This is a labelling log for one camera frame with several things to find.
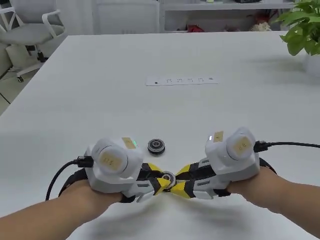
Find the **white cabinet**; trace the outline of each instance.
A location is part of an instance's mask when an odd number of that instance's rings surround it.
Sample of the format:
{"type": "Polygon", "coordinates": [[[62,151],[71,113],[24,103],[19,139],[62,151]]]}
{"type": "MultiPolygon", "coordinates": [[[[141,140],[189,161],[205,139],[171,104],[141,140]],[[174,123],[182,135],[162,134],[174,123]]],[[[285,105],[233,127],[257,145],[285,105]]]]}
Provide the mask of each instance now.
{"type": "Polygon", "coordinates": [[[95,34],[149,34],[159,32],[156,0],[93,0],[95,34]]]}

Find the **power strip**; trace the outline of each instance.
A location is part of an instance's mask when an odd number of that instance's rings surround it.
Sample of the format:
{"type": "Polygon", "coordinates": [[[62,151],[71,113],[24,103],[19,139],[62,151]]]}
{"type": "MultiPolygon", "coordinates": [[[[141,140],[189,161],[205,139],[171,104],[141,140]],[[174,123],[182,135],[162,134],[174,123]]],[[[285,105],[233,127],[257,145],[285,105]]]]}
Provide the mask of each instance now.
{"type": "Polygon", "coordinates": [[[148,77],[147,86],[170,86],[170,85],[201,85],[218,84],[211,76],[187,76],[187,77],[148,77]]]}

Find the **floor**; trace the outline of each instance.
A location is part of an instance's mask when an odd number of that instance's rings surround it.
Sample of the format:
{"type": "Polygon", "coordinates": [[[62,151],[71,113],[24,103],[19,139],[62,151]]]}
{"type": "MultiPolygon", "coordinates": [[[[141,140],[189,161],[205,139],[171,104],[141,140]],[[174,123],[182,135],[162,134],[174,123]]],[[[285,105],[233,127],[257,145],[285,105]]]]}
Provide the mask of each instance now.
{"type": "MultiPolygon", "coordinates": [[[[24,87],[30,82],[37,71],[23,75],[24,82],[18,82],[15,73],[8,72],[0,79],[0,93],[10,102],[19,95],[24,87]]],[[[10,106],[10,104],[0,95],[0,115],[10,106]]]]}

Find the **hand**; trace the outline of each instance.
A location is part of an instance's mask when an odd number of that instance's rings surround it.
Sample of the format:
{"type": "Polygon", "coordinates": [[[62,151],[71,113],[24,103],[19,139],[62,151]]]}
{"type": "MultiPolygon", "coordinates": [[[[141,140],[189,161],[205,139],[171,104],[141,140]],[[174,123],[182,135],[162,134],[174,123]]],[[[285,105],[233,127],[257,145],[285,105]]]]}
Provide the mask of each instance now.
{"type": "Polygon", "coordinates": [[[120,202],[122,194],[94,191],[87,180],[81,180],[70,185],[60,198],[75,204],[82,213],[83,223],[87,223],[103,214],[110,205],[120,202]]]}
{"type": "Polygon", "coordinates": [[[227,190],[242,195],[258,207],[278,213],[289,185],[289,181],[276,175],[269,168],[261,167],[258,175],[247,180],[231,182],[227,190]]]}

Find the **label sticker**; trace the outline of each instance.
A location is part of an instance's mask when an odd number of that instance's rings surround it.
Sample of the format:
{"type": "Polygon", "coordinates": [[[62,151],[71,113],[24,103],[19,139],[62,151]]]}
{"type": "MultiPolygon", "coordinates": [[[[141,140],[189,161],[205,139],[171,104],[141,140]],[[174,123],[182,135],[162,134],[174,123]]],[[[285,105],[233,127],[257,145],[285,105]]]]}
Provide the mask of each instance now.
{"type": "Polygon", "coordinates": [[[224,131],[217,131],[214,133],[213,142],[222,142],[224,140],[224,131]]]}
{"type": "Polygon", "coordinates": [[[100,163],[112,169],[113,171],[119,170],[122,160],[108,152],[104,152],[100,157],[100,163]]]}
{"type": "Polygon", "coordinates": [[[127,149],[136,149],[136,146],[134,145],[130,137],[123,137],[122,141],[124,142],[127,149]]]}
{"type": "Polygon", "coordinates": [[[235,145],[233,146],[233,150],[236,152],[236,154],[241,155],[245,150],[249,149],[251,145],[252,144],[250,140],[246,136],[244,136],[235,143],[235,145]]]}

